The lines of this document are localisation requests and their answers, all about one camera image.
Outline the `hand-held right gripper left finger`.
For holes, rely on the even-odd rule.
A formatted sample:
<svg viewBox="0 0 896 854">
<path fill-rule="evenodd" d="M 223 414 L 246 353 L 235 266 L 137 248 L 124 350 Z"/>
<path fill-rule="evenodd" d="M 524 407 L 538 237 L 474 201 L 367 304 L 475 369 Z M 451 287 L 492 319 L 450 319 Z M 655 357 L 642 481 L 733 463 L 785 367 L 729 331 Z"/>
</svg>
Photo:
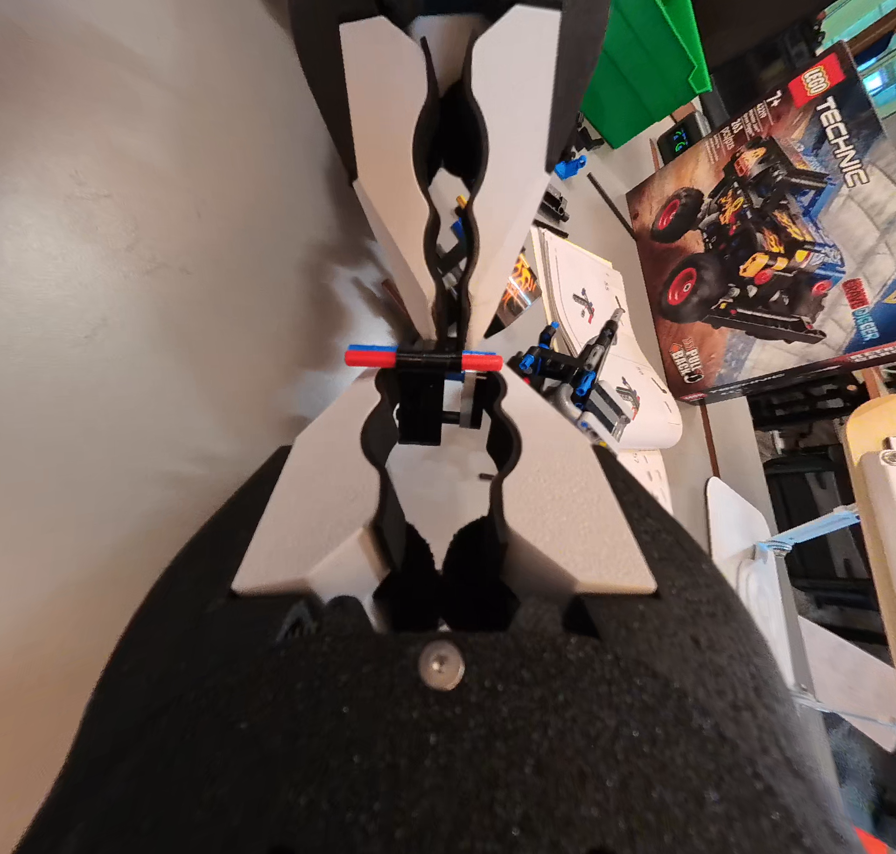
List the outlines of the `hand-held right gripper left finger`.
<svg viewBox="0 0 896 854">
<path fill-rule="evenodd" d="M 241 595 L 309 594 L 375 603 L 402 567 L 408 522 L 386 469 L 398 443 L 395 372 L 367 369 L 297 435 L 232 581 Z"/>
</svg>

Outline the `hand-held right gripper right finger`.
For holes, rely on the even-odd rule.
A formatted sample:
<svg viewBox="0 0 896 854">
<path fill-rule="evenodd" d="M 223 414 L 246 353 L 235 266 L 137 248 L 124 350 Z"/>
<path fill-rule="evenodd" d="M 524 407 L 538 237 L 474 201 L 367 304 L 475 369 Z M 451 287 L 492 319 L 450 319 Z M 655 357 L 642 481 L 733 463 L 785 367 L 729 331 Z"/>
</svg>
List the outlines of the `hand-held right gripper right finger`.
<svg viewBox="0 0 896 854">
<path fill-rule="evenodd" d="M 523 601 L 565 608 L 582 595 L 646 596 L 658 586 L 595 446 L 512 371 L 487 377 L 489 487 L 498 578 Z"/>
</svg>

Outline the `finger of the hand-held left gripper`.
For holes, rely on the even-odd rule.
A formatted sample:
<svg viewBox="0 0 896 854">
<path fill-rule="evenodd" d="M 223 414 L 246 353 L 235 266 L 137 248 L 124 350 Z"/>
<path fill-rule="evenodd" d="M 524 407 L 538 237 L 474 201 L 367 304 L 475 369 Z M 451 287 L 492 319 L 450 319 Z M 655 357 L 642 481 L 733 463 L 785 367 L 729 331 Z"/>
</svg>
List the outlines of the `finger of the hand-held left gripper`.
<svg viewBox="0 0 896 854">
<path fill-rule="evenodd" d="M 446 331 L 427 167 L 439 113 L 431 54 L 385 17 L 344 23 L 340 37 L 353 186 L 411 322 L 434 345 Z"/>
<path fill-rule="evenodd" d="M 485 338 L 549 179 L 561 19 L 557 9 L 516 5 L 472 46 L 469 82 L 485 156 L 472 196 L 476 244 L 467 275 L 465 346 Z"/>
</svg>

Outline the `black lego beam assembly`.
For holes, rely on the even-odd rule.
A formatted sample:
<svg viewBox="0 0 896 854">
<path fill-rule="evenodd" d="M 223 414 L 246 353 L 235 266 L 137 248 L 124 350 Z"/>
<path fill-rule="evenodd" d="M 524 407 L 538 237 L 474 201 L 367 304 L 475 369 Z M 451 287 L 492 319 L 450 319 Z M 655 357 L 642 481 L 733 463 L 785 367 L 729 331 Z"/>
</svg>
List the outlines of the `black lego beam assembly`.
<svg viewBox="0 0 896 854">
<path fill-rule="evenodd" d="M 487 377 L 504 366 L 487 351 L 426 350 L 395 345 L 350 345 L 348 367 L 385 370 L 397 383 L 398 439 L 404 445 L 441 445 L 442 426 L 456 424 L 479 430 L 486 411 Z M 443 406 L 447 381 L 471 381 L 469 403 L 461 410 Z"/>
</svg>

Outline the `group of lego beams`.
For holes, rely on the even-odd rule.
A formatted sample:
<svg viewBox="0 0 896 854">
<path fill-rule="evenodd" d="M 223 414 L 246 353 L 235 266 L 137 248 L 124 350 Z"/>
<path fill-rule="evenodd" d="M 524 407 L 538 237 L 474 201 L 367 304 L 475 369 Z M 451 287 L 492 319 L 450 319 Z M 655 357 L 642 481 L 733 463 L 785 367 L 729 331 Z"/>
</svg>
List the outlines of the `group of lego beams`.
<svg viewBox="0 0 896 854">
<path fill-rule="evenodd" d="M 551 182 L 539 204 L 539 213 L 549 222 L 559 226 L 568 221 L 568 199 L 555 183 L 565 183 L 583 174 L 588 158 L 606 145 L 603 136 L 589 122 L 583 112 L 578 112 L 574 130 L 554 166 Z"/>
</svg>

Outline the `long black lego axle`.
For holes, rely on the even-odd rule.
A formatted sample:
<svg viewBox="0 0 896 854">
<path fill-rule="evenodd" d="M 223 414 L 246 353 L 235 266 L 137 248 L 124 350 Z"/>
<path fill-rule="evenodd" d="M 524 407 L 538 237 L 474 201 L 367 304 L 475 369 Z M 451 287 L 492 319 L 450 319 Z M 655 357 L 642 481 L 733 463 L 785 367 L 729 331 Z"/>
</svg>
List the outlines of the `long black lego axle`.
<svg viewBox="0 0 896 854">
<path fill-rule="evenodd" d="M 631 237 L 631 239 L 633 241 L 635 241 L 636 235 L 635 235 L 635 233 L 633 231 L 633 227 L 632 227 L 629 219 L 626 217 L 626 215 L 624 215 L 622 210 L 620 210 L 617 207 L 617 205 L 615 204 L 613 199 L 610 197 L 610 195 L 607 193 L 607 191 L 604 189 L 604 187 L 599 183 L 597 178 L 591 172 L 588 172 L 586 174 L 586 177 L 587 177 L 588 181 L 590 182 L 590 184 L 593 186 L 594 190 L 599 194 L 599 197 L 603 200 L 603 202 L 611 210 L 611 212 L 616 217 L 616 219 L 620 222 L 620 224 L 622 225 L 624 230 L 628 233 L 628 235 Z"/>
</svg>

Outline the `partly built lego truck chassis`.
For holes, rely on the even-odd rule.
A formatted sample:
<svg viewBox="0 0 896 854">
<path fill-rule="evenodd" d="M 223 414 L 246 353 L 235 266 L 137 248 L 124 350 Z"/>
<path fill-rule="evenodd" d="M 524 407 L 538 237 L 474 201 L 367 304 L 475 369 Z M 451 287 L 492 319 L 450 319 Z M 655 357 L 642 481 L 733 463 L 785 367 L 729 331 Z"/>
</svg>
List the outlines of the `partly built lego truck chassis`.
<svg viewBox="0 0 896 854">
<path fill-rule="evenodd" d="M 592 416 L 615 414 L 615 418 L 608 422 L 608 426 L 618 429 L 624 427 L 629 420 L 607 394 L 601 394 L 606 401 L 600 406 L 600 411 L 595 409 L 595 405 L 591 401 L 596 387 L 596 368 L 602 364 L 609 353 L 609 346 L 618 328 L 616 318 L 621 311 L 614 313 L 598 336 L 586 344 L 580 355 L 570 356 L 556 349 L 555 336 L 558 325 L 556 322 L 548 322 L 546 318 L 543 290 L 532 253 L 532 230 L 534 228 L 546 229 L 564 238 L 559 230 L 552 226 L 542 222 L 532 225 L 529 237 L 508 278 L 496 315 L 487 329 L 487 339 L 509 347 L 514 339 L 520 339 L 522 333 L 522 330 L 519 329 L 511 334 L 509 332 L 511 326 L 519 324 L 522 319 L 531 324 L 536 319 L 542 319 L 544 327 L 539 331 L 538 342 L 526 351 L 523 351 L 522 344 L 518 343 L 517 348 L 511 352 L 508 358 L 509 365 L 521 375 L 524 381 L 539 390 L 549 400 L 555 401 L 556 391 L 560 386 L 568 386 L 566 403 L 572 410 L 573 421 L 576 422 L 580 430 L 585 434 L 598 435 L 602 439 L 613 438 L 612 434 L 599 431 L 595 426 L 586 422 L 584 416 L 587 414 Z"/>
</svg>

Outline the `lego set box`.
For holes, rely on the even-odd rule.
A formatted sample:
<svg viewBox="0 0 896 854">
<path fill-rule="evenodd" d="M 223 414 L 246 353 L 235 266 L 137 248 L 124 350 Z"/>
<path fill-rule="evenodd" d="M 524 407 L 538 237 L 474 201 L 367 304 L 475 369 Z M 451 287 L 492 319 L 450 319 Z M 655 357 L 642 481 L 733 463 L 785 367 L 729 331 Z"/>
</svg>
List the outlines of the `lego set box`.
<svg viewBox="0 0 896 854">
<path fill-rule="evenodd" d="M 894 157 L 837 42 L 626 193 L 676 400 L 894 364 Z"/>
</svg>

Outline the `green plastic bin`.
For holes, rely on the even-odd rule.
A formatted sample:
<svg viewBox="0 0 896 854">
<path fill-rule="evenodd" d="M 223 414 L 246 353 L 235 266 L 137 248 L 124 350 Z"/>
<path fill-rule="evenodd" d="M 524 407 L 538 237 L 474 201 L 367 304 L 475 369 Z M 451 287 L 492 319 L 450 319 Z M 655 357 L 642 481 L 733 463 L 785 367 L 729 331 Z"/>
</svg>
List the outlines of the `green plastic bin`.
<svg viewBox="0 0 896 854">
<path fill-rule="evenodd" d="M 618 149 L 711 90 L 692 0 L 610 0 L 581 112 Z"/>
</svg>

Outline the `white stand with wooden board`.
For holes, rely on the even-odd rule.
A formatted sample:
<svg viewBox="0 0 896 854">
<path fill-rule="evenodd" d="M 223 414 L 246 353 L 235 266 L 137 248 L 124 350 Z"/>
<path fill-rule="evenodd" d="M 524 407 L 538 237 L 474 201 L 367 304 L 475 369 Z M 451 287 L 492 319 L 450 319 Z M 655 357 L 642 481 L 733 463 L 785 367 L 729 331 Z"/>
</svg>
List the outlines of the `white stand with wooden board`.
<svg viewBox="0 0 896 854">
<path fill-rule="evenodd" d="M 895 397 L 847 421 L 855 503 L 772 536 L 761 513 L 721 479 L 706 487 L 711 558 L 754 619 L 798 704 L 834 713 L 894 752 L 894 667 L 799 617 L 785 556 L 798 543 L 860 524 L 890 653 L 895 629 Z"/>
</svg>

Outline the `black digital timer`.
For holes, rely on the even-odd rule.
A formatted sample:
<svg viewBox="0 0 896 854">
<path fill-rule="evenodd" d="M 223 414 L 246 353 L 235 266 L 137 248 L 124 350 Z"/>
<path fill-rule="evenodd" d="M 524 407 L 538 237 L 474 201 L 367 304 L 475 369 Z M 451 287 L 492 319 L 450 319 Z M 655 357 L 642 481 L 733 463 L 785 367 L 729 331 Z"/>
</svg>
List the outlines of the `black digital timer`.
<svg viewBox="0 0 896 854">
<path fill-rule="evenodd" d="M 660 165 L 669 165 L 711 134 L 711 125 L 701 110 L 683 115 L 656 141 Z"/>
</svg>

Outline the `open instruction booklet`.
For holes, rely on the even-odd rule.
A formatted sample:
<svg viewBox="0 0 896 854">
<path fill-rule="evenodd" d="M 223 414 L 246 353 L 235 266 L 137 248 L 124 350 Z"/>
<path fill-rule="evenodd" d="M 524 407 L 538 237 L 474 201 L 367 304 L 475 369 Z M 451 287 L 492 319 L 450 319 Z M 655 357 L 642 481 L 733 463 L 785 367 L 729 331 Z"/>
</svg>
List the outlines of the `open instruction booklet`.
<svg viewBox="0 0 896 854">
<path fill-rule="evenodd" d="M 679 442 L 682 418 L 666 382 L 635 338 L 621 274 L 609 261 L 546 229 L 532 230 L 532 253 L 546 318 L 558 325 L 556 349 L 570 356 L 580 355 L 614 313 L 621 311 L 609 353 L 596 368 L 591 401 L 600 411 L 606 401 L 601 394 L 605 393 L 629 420 L 620 429 L 608 426 L 615 414 L 587 414 L 584 420 L 613 435 L 622 465 L 672 513 L 661 451 Z"/>
</svg>

